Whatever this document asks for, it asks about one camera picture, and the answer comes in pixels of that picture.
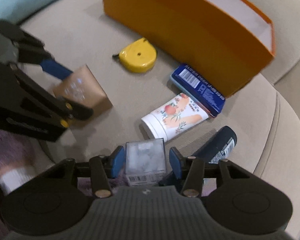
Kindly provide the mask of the gold brown box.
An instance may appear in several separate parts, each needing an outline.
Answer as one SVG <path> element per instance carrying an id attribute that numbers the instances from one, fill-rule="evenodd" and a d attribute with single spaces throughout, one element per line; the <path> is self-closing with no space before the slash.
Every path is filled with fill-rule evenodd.
<path id="1" fill-rule="evenodd" d="M 87 65 L 79 67 L 52 91 L 56 97 L 63 96 L 93 109 L 94 113 L 88 120 L 73 121 L 72 125 L 77 128 L 89 124 L 113 106 Z"/>

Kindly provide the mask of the clear plastic cube box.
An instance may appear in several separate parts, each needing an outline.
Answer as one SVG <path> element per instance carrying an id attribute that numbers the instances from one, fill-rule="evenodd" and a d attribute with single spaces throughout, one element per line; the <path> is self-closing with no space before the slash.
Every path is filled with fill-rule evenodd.
<path id="1" fill-rule="evenodd" d="M 125 175 L 129 186 L 155 185 L 166 174 L 164 140 L 126 143 Z"/>

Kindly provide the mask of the yellow tape measure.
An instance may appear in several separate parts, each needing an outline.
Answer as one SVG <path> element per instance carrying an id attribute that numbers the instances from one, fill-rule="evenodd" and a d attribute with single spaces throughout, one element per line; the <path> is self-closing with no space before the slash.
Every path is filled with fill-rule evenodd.
<path id="1" fill-rule="evenodd" d="M 132 73 L 146 73 L 151 70 L 157 60 L 157 50 L 146 39 L 140 38 L 112 58 Z"/>

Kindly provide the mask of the blue tin box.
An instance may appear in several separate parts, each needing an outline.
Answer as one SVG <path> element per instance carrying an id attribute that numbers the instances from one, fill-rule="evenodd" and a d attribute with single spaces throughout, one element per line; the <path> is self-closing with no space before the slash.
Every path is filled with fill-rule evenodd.
<path id="1" fill-rule="evenodd" d="M 181 64 L 170 80 L 213 118 L 222 112 L 225 97 L 188 64 Z"/>

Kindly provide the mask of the black cylinder bottle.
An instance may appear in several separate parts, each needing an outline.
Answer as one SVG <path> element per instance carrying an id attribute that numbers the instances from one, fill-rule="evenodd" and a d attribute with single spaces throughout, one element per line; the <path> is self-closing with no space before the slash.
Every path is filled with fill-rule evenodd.
<path id="1" fill-rule="evenodd" d="M 202 159 L 206 163 L 217 164 L 221 159 L 228 158 L 230 152 L 237 144 L 237 135 L 229 126 L 222 127 L 203 146 L 193 154 L 185 157 L 176 148 L 169 150 L 169 162 L 172 171 L 158 182 L 159 186 L 174 185 L 181 188 L 185 180 L 193 159 Z"/>

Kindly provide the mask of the purple fluffy blanket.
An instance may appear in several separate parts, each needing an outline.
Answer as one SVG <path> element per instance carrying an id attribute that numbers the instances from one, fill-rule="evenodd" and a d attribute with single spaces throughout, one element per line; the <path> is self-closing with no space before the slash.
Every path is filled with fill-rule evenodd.
<path id="1" fill-rule="evenodd" d="M 6 195 L 53 165 L 37 140 L 0 130 L 0 205 Z M 8 233 L 0 218 L 0 239 Z"/>

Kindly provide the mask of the orange cardboard box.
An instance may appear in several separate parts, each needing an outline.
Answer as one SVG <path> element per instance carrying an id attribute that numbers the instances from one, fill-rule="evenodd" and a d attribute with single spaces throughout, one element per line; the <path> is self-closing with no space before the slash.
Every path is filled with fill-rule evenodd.
<path id="1" fill-rule="evenodd" d="M 271 19 L 248 0 L 103 0 L 104 12 L 190 65 L 225 97 L 275 57 Z"/>

